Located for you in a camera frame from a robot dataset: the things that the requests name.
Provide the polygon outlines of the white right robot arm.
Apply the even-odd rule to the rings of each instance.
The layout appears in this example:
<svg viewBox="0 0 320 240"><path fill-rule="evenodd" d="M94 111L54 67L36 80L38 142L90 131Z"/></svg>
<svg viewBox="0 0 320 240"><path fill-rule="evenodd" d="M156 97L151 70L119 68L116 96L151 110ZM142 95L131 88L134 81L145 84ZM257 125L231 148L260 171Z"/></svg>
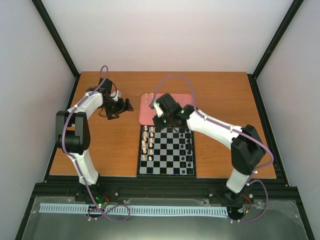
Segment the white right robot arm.
<svg viewBox="0 0 320 240"><path fill-rule="evenodd" d="M257 130L252 125L228 124L190 104L182 107L169 93L153 98L150 108L156 112L152 121L157 128L179 127L198 132L230 150L233 170L220 196L235 202L266 154Z"/></svg>

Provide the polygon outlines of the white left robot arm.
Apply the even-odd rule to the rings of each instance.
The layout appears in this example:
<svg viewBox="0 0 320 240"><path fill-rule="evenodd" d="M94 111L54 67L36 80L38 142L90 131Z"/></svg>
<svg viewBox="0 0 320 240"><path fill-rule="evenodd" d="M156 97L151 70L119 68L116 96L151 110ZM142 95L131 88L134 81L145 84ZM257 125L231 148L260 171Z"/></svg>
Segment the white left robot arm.
<svg viewBox="0 0 320 240"><path fill-rule="evenodd" d="M121 97L121 92L110 79L100 78L98 86L88 88L74 106L58 111L55 116L55 143L72 161L79 182L89 186L86 195L95 202L104 195L104 188L96 184L99 173L89 153L88 119L97 109L105 110L108 120L118 119L121 113L134 110L130 100Z"/></svg>

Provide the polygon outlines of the white king piece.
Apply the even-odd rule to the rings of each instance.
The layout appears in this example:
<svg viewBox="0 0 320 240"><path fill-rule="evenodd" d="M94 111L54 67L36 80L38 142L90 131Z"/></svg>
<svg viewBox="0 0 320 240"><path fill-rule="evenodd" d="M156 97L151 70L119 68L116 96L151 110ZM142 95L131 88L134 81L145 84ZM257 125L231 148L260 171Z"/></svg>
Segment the white king piece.
<svg viewBox="0 0 320 240"><path fill-rule="evenodd" d="M146 142L144 140L141 141L142 147L145 148L146 147Z"/></svg>

